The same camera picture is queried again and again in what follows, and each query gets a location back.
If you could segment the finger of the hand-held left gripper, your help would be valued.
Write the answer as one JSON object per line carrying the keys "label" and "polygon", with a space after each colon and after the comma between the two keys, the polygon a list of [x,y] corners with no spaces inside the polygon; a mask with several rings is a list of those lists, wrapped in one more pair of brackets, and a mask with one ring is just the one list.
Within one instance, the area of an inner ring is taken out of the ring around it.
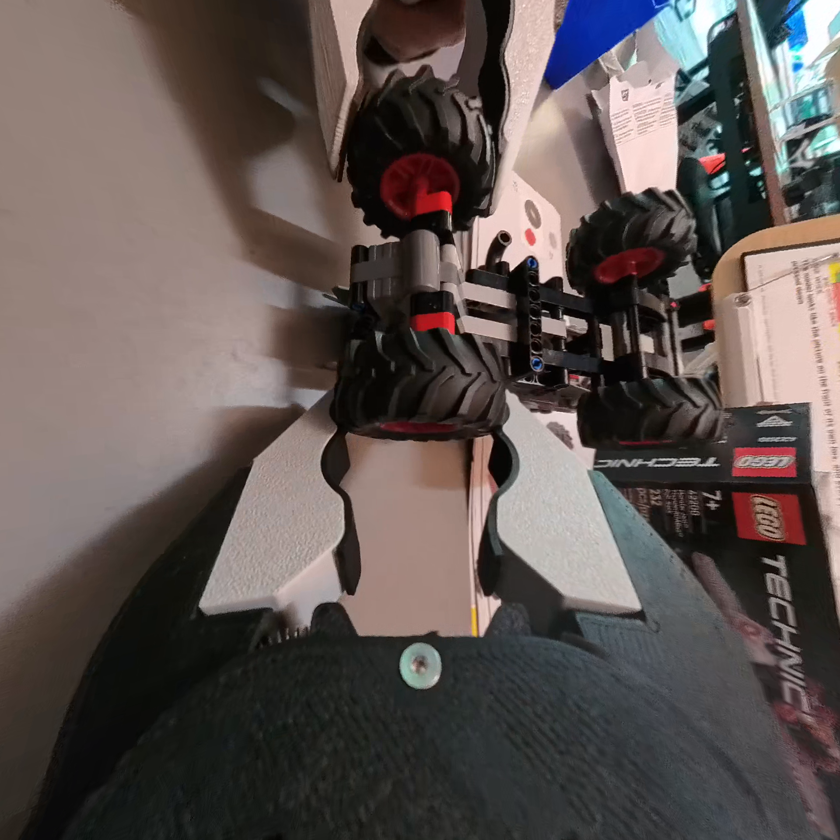
{"label": "finger of the hand-held left gripper", "polygon": [[367,90],[382,84],[387,63],[371,26],[376,1],[309,1],[308,28],[318,118],[331,177],[343,179],[345,141]]}
{"label": "finger of the hand-held left gripper", "polygon": [[488,213],[496,212],[518,157],[567,1],[483,1],[485,55],[478,91],[495,153]]}

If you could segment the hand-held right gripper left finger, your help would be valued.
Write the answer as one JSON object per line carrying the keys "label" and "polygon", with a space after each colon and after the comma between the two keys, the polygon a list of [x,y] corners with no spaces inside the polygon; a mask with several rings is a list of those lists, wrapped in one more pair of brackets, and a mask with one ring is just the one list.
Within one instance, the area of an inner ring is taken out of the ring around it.
{"label": "hand-held right gripper left finger", "polygon": [[361,549],[342,481],[345,434],[324,396],[254,461],[198,603],[206,616],[268,609],[296,631],[356,593]]}

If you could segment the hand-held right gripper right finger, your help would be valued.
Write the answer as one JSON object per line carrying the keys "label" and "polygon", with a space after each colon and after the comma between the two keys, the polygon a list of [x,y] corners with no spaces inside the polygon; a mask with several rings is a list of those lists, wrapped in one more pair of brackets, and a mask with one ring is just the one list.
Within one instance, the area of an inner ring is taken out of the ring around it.
{"label": "hand-held right gripper right finger", "polygon": [[549,634],[569,613],[640,616],[643,607],[592,476],[538,418],[511,406],[476,441],[476,631],[503,602]]}

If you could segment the toy brick monster truck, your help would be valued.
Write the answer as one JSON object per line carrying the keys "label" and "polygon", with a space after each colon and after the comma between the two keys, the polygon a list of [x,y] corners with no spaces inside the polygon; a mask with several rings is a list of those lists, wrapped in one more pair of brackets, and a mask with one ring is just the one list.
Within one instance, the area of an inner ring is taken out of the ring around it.
{"label": "toy brick monster truck", "polygon": [[496,434],[508,395],[538,413],[571,411],[601,385],[688,374],[681,302],[636,278],[582,294],[542,283],[528,256],[464,269],[456,234],[488,211],[495,153],[481,106],[421,66],[394,70],[353,120],[353,203],[388,241],[356,245],[340,301],[352,312],[331,415],[339,431],[391,440]]}

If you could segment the grey desk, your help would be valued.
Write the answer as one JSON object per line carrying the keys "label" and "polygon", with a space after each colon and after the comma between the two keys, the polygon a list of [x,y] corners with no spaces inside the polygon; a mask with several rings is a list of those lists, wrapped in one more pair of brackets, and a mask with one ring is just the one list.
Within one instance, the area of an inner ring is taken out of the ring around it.
{"label": "grey desk", "polygon": [[331,383],[307,2],[2,2],[2,838],[126,594]]}

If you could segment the person's left hand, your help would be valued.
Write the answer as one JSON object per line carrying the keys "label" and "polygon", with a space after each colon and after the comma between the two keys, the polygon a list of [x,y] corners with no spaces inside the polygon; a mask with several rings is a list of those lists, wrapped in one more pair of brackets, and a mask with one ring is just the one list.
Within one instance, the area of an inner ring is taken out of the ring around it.
{"label": "person's left hand", "polygon": [[419,60],[466,37],[466,1],[377,1],[365,49],[381,63]]}

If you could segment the blue bin with marker tag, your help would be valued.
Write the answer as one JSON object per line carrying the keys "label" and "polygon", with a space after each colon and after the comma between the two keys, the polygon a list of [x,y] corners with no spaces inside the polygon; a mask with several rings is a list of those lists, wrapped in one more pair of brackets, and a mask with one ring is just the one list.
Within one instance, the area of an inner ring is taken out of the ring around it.
{"label": "blue bin with marker tag", "polygon": [[543,78],[552,90],[645,26],[670,1],[569,1]]}

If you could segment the folded white paper leaflet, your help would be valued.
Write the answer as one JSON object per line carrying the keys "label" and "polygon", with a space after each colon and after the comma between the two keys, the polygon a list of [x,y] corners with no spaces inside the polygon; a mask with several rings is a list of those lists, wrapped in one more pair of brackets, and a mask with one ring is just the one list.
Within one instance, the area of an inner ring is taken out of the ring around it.
{"label": "folded white paper leaflet", "polygon": [[622,193],[676,188],[678,68],[650,22],[586,71],[595,115]]}

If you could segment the open instruction booklet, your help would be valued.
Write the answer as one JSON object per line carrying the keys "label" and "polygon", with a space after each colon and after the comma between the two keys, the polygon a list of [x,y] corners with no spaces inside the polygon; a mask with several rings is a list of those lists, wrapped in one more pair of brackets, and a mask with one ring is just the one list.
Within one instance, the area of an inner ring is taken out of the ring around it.
{"label": "open instruction booklet", "polygon": [[[530,184],[513,175],[496,212],[476,220],[470,236],[469,266],[485,262],[494,237],[506,231],[511,243],[504,257],[515,266],[528,256],[540,265],[541,282],[565,274],[561,218],[554,206]],[[497,485],[488,470],[492,439],[483,437],[471,445],[468,484],[468,556],[470,583],[470,633],[478,637],[487,629],[500,601],[484,595],[478,581],[480,538]]]}

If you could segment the black toy set box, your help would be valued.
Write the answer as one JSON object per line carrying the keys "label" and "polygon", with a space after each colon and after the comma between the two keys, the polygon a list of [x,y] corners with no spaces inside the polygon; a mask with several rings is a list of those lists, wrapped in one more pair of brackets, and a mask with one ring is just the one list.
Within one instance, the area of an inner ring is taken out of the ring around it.
{"label": "black toy set box", "polygon": [[839,828],[839,636],[808,403],[734,407],[717,442],[599,446],[594,468],[739,634],[808,821]]}

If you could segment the black office chair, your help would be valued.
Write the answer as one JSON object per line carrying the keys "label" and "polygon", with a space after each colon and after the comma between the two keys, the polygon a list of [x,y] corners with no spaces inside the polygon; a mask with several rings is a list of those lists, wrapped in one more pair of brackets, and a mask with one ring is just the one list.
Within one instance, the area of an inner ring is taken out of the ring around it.
{"label": "black office chair", "polygon": [[697,246],[692,265],[699,278],[710,280],[722,257],[723,246],[716,198],[709,185],[709,175],[697,158],[680,159],[676,189],[696,220]]}

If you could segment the white board stand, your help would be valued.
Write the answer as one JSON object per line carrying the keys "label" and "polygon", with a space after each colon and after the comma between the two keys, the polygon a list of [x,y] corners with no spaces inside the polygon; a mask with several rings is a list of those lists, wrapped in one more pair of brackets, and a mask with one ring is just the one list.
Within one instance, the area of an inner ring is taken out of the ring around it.
{"label": "white board stand", "polygon": [[715,303],[717,367],[726,406],[756,406],[763,402],[757,331],[752,298],[733,293]]}

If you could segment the printed brick instruction sheet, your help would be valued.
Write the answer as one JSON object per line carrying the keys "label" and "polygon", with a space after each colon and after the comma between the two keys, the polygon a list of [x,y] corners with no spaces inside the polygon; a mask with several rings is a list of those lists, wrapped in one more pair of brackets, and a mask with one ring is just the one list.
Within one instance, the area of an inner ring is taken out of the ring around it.
{"label": "printed brick instruction sheet", "polygon": [[811,472],[838,574],[838,240],[748,253],[742,267],[752,301],[762,399],[811,407]]}

